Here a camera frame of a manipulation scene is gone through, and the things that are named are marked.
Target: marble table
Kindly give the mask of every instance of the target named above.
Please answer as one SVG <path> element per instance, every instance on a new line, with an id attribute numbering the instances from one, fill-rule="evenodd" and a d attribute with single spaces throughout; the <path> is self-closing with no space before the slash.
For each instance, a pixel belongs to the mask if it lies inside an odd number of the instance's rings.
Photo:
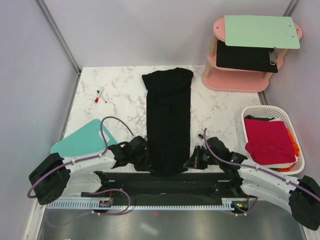
<path id="1" fill-rule="evenodd" d="M 102 119 L 106 116 L 120 118 L 136 136 L 145 136 L 147 90 L 141 76 L 176 67 L 189 69 L 194 73 L 191 84 L 190 155 L 196 145 L 202 144 L 198 134 L 207 128 L 208 137 L 218 137 L 230 151 L 248 156 L 245 150 L 241 112 L 247 106 L 260 105 L 258 94 L 214 91 L 205 87 L 202 83 L 204 65 L 84 67 L 64 136 L 67 137 L 93 119 Z M 105 88 L 103 96 L 107 103 L 100 99 L 94 104 L 97 90 L 101 87 Z M 104 124 L 118 142 L 132 138 L 118 121 L 108 119 Z M 205 170 L 189 170 L 189 172 L 220 171 L 218 166 L 209 166 Z M 132 164 L 128 164 L 110 172 L 135 172 L 135 169 Z"/>

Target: shelf tier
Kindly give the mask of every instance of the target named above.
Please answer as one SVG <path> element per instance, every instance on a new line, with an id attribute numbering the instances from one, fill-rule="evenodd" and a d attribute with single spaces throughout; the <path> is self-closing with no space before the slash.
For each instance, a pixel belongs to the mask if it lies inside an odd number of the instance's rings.
<path id="1" fill-rule="evenodd" d="M 269 85 L 265 75 L 261 71 L 225 71 L 211 67 L 209 77 L 202 80 L 206 87 L 216 91 L 258 93 Z"/>
<path id="2" fill-rule="evenodd" d="M 300 40 L 303 35 L 302 29 L 298 24 L 295 23 L 294 25 L 295 25 L 296 33 L 298 34 L 298 38 Z M 217 37 L 217 39 L 221 40 L 222 42 L 226 42 L 224 17 L 220 18 L 214 23 L 213 34 Z"/>
<path id="3" fill-rule="evenodd" d="M 214 55 L 213 56 L 209 56 L 209 54 L 206 56 L 209 63 L 211 64 L 212 67 L 219 69 L 221 71 L 237 71 L 237 72 L 255 72 L 255 71 L 251 71 L 251 70 L 242 70 L 242 69 L 234 69 L 234 68 L 226 68 L 226 67 L 219 67 L 217 66 L 217 47 L 214 50 Z M 277 59 L 276 60 L 276 66 L 278 68 L 278 70 L 283 66 L 284 64 L 284 59 Z"/>

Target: wall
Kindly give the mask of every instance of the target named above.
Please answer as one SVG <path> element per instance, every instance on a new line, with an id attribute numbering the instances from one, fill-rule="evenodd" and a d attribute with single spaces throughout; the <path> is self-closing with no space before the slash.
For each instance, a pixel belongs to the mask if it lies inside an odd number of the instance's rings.
<path id="1" fill-rule="evenodd" d="M 224 15 L 282 16 L 290 0 L 45 0 L 81 67 L 205 64 Z"/>
<path id="2" fill-rule="evenodd" d="M 302 0 L 292 18 L 303 31 L 299 50 L 290 50 L 266 90 L 269 104 L 284 109 L 305 158 L 303 173 L 320 183 L 320 2 Z"/>
<path id="3" fill-rule="evenodd" d="M 28 176 L 59 140 L 77 76 L 33 0 L 0 7 L 0 238 L 22 239 Z"/>

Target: teal folding board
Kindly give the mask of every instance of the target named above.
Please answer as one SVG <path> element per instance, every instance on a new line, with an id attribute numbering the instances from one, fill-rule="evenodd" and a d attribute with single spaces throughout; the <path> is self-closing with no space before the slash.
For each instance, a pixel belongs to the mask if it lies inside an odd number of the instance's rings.
<path id="1" fill-rule="evenodd" d="M 224 16 L 225 44 L 235 47 L 299 49 L 294 21 L 289 16 Z"/>
<path id="2" fill-rule="evenodd" d="M 59 153 L 61 157 L 79 157 L 94 154 L 105 149 L 100 134 L 101 120 L 94 119 L 52 146 L 50 153 Z M 103 126 L 108 146 L 117 144 L 108 129 Z"/>

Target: folded red shirt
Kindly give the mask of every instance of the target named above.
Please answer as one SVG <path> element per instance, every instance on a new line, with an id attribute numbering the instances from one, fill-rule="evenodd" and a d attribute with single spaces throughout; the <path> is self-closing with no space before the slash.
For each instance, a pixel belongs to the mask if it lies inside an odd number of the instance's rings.
<path id="1" fill-rule="evenodd" d="M 296 162 L 295 151 L 282 121 L 244 119 L 248 143 L 245 149 L 260 165 Z"/>

